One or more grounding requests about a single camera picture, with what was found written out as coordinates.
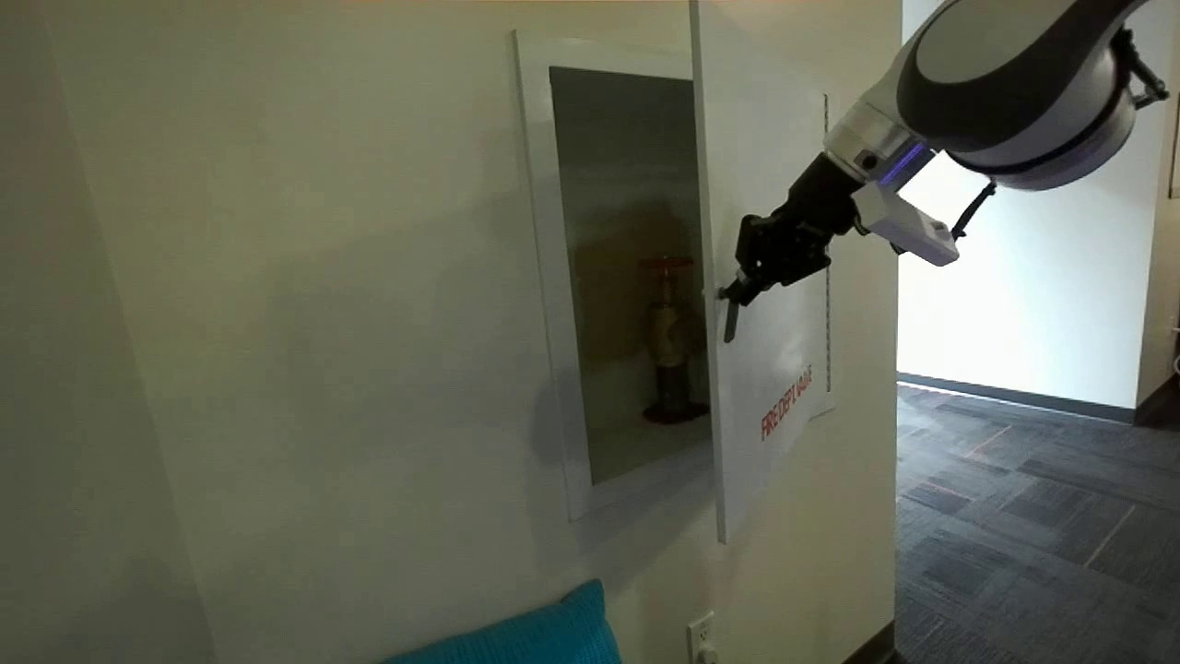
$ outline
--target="hallway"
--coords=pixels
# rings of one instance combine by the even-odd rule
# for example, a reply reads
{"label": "hallway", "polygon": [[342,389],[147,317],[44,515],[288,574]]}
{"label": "hallway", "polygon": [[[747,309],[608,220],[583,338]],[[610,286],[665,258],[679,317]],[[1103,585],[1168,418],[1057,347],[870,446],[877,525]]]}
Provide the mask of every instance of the hallway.
{"label": "hallway", "polygon": [[1180,660],[1180,418],[1164,427],[901,386],[909,664]]}

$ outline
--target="cabinet door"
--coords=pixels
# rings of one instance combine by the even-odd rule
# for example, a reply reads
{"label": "cabinet door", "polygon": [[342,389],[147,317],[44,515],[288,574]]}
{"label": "cabinet door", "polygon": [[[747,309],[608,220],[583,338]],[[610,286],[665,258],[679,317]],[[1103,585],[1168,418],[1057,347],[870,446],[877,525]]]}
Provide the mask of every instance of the cabinet door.
{"label": "cabinet door", "polygon": [[[823,95],[790,62],[759,50],[724,2],[693,0],[696,147],[706,286],[732,280],[741,213],[770,213],[794,175],[823,149]],[[719,536],[753,515],[790,459],[790,446],[829,399],[827,272],[774,286],[741,309],[724,341],[726,304],[706,304]]]}

